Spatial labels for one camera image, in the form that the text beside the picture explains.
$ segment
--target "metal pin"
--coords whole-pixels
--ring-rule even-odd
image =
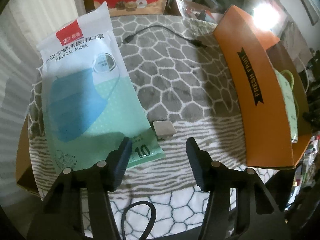
[[[104,167],[104,166],[106,166],[106,165],[107,165],[107,163],[106,163],[105,161],[99,161],[99,162],[97,163],[97,166],[100,167],[100,168],[102,168],[102,167]]]
[[[215,167],[215,168],[218,168],[218,167],[220,167],[220,162],[218,162],[218,161],[213,161],[213,162],[211,163],[211,166],[212,166],[212,167]]]
[[[253,175],[253,174],[255,174],[255,171],[252,168],[247,168],[247,173],[250,175]]]
[[[69,174],[71,171],[72,171],[71,168],[65,168],[65,169],[63,170],[63,173],[64,173],[64,174]]]

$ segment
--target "number 10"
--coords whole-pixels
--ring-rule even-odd
[[[147,147],[145,144],[141,145],[140,149],[139,149],[139,147],[137,147],[134,151],[139,155],[139,157],[140,157],[141,159],[143,158],[142,155],[141,155],[141,153],[142,153],[143,156],[145,156],[145,157],[147,157],[147,156],[150,155],[150,151],[149,151],[148,147]]]

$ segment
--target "short black cable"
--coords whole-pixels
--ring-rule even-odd
[[[151,25],[151,26],[145,27],[145,28],[143,28],[141,30],[138,30],[136,33],[131,34],[128,37],[124,38],[122,43],[123,44],[127,44],[127,43],[131,42],[136,35],[138,35],[139,33],[142,33],[143,31],[145,31],[145,30],[147,30],[149,28],[153,28],[153,27],[165,29],[165,30],[173,33],[174,35],[178,36],[179,38],[184,39],[185,41],[188,41],[189,43],[195,45],[196,47],[204,47],[204,48],[207,47],[207,46],[203,45],[201,41],[189,40],[189,39],[183,37],[182,35],[180,35],[179,33],[176,33],[173,30],[169,29],[168,27],[165,27],[165,26],[162,26],[162,25]]]
[[[151,203],[151,202],[148,202],[148,201],[138,201],[136,203],[133,203],[131,205],[129,205],[128,207],[126,207],[124,210],[123,210],[123,213],[122,213],[122,217],[121,217],[121,233],[122,233],[122,239],[123,240],[126,240],[125,238],[125,231],[124,231],[124,221],[125,221],[125,215],[127,214],[127,212],[132,209],[133,207],[135,206],[139,206],[139,205],[147,205],[149,206],[149,208],[151,209],[151,217],[150,217],[150,220],[149,220],[149,223],[146,227],[146,229],[144,230],[144,232],[142,233],[142,235],[140,236],[139,240],[146,240],[148,235],[150,234],[152,228],[153,228],[153,225],[155,224],[156,222],[156,215],[157,215],[157,211],[156,211],[156,208],[155,206]]]

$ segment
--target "white curtain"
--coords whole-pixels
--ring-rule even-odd
[[[0,15],[0,205],[25,235],[37,199],[16,185],[15,160],[36,69],[36,45],[84,14],[83,0],[10,0]]]

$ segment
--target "green and white package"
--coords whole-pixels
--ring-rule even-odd
[[[113,34],[106,2],[39,45],[44,127],[56,171],[86,169],[133,142],[128,167],[164,157]]]

